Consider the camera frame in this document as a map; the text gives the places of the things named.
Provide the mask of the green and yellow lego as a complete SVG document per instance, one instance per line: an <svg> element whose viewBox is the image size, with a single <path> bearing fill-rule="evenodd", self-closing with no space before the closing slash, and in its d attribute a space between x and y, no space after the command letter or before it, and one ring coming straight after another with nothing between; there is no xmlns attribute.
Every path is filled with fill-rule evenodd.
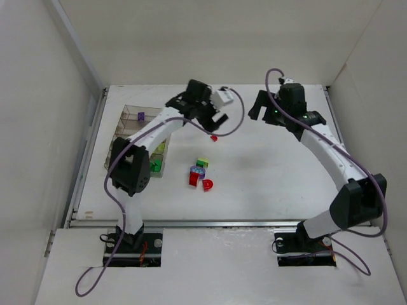
<svg viewBox="0 0 407 305"><path fill-rule="evenodd" d="M197 158L196 166L200 166L200 167L203 167L203 168L208 168L209 167L209 160L206 159L206 158Z"/></svg>

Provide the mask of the yellow-green lego brick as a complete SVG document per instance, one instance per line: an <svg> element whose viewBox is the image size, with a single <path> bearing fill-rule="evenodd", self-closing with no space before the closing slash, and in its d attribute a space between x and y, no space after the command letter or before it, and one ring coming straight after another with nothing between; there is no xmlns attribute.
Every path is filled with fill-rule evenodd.
<svg viewBox="0 0 407 305"><path fill-rule="evenodd" d="M165 144L161 143L158 148L156 149L157 153L162 153L165 150Z"/></svg>

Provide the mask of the purple flower lego disc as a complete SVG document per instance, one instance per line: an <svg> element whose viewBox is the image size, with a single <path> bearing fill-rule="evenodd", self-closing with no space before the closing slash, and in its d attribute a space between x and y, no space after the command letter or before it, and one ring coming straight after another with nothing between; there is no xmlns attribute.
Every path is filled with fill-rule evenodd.
<svg viewBox="0 0 407 305"><path fill-rule="evenodd" d="M201 179L203 179L205 177L206 174L206 170L204 167L200 167L200 166L191 166L190 167L190 173L195 173L197 175L199 175L199 177Z"/></svg>

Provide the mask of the red half-round lego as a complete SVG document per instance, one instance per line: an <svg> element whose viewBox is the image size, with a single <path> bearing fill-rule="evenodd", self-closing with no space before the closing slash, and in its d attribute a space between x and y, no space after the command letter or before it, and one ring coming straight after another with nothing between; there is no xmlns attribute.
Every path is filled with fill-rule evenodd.
<svg viewBox="0 0 407 305"><path fill-rule="evenodd" d="M202 185L205 192L210 191L214 187L214 183L210 179L204 179L202 181Z"/></svg>

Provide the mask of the small green slope lego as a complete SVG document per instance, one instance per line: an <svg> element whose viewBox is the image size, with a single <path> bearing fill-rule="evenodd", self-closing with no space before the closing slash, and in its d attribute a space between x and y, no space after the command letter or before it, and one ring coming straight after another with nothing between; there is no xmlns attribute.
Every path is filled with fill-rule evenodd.
<svg viewBox="0 0 407 305"><path fill-rule="evenodd" d="M150 161L150 170L152 172L160 172L162 169L162 161L159 159L154 159Z"/></svg>

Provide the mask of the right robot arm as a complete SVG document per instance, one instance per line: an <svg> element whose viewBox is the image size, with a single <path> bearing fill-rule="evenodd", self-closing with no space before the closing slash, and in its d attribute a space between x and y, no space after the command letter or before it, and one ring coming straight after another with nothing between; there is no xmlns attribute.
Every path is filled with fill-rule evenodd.
<svg viewBox="0 0 407 305"><path fill-rule="evenodd" d="M259 91L249 117L257 120L262 107L266 109L262 120L292 133L314 154L338 190L325 212L298 224L296 237L300 242L348 230L384 215L385 177L372 175L357 165L333 136L322 115L307 110L302 85L284 84L277 93Z"/></svg>

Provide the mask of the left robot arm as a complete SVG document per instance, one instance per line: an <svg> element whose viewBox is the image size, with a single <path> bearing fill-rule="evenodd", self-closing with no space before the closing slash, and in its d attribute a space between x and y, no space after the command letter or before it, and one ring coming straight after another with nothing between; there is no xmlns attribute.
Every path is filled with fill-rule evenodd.
<svg viewBox="0 0 407 305"><path fill-rule="evenodd" d="M228 116L224 114L219 119L214 119L214 116L233 101L233 95L226 87L213 90L209 85L192 79L186 89L172 97L145 127L127 138L114 140L104 189L121 211L116 225L116 238L120 245L135 250L142 243L144 223L141 208L132 201L132 197L143 192L150 181L150 156L155 149L194 119L205 132L215 132Z"/></svg>

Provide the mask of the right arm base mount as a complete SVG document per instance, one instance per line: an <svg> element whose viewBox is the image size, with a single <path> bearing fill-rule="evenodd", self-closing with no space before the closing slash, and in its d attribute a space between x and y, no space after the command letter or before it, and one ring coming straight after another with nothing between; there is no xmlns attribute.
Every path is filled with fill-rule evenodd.
<svg viewBox="0 0 407 305"><path fill-rule="evenodd" d="M330 235L310 239L300 222L295 228L275 229L273 236L279 267L336 267Z"/></svg>

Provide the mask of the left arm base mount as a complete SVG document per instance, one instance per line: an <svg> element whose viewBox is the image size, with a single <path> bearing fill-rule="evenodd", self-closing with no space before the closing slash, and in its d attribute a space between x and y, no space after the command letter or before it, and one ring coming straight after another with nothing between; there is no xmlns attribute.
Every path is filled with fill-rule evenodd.
<svg viewBox="0 0 407 305"><path fill-rule="evenodd" d="M108 267L155 268L162 263L163 230L141 228L135 236L126 234Z"/></svg>

